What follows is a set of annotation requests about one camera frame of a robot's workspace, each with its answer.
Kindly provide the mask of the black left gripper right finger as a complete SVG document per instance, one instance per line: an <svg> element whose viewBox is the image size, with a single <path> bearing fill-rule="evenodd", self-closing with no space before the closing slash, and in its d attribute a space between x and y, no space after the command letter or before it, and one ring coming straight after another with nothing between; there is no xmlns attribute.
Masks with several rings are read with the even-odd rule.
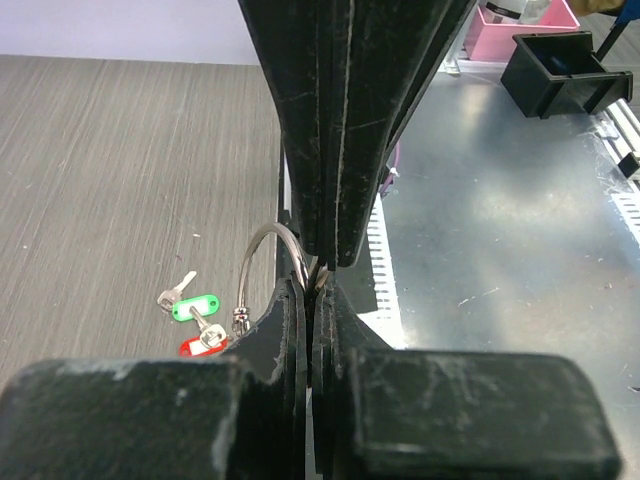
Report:
<svg viewBox="0 0 640 480"><path fill-rule="evenodd" d="M583 371L556 355L400 350L343 289L314 302L315 467L325 479L616 479L623 459Z"/></svg>

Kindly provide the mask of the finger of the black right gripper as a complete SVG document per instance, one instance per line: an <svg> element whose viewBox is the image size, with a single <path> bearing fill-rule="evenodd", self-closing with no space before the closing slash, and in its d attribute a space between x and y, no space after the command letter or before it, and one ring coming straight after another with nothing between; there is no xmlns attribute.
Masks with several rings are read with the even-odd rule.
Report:
<svg viewBox="0 0 640 480"><path fill-rule="evenodd" d="M322 81L325 192L319 258L352 266L391 149L433 78L470 1L335 1L331 74Z"/></svg>
<svg viewBox="0 0 640 480"><path fill-rule="evenodd" d="M303 249L329 258L326 201L328 1L241 1L280 122Z"/></svg>

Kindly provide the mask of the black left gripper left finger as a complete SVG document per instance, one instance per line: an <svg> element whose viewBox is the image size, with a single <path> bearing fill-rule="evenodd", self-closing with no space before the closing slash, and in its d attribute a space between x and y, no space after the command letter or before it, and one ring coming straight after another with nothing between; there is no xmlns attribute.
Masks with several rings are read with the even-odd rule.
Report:
<svg viewBox="0 0 640 480"><path fill-rule="evenodd" d="M5 479L301 479L306 350L300 285L217 357L56 359L1 396Z"/></svg>

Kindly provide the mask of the large metal keyring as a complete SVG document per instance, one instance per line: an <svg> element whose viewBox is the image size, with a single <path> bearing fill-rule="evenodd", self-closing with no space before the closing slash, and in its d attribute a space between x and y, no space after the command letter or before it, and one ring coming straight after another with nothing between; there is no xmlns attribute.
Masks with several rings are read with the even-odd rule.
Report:
<svg viewBox="0 0 640 480"><path fill-rule="evenodd" d="M303 288L303 292L312 299L325 286L331 272L321 265L317 257L311 258L308 265L306 255L296 235L284 224L271 222L262 225L252 236L245 251L238 283L236 307L232 313L232 330L237 338L244 336L251 328L251 312L248 302L249 276L254 254L268 235L275 235L281 246L276 247L276 274L292 273L294 279Z"/></svg>

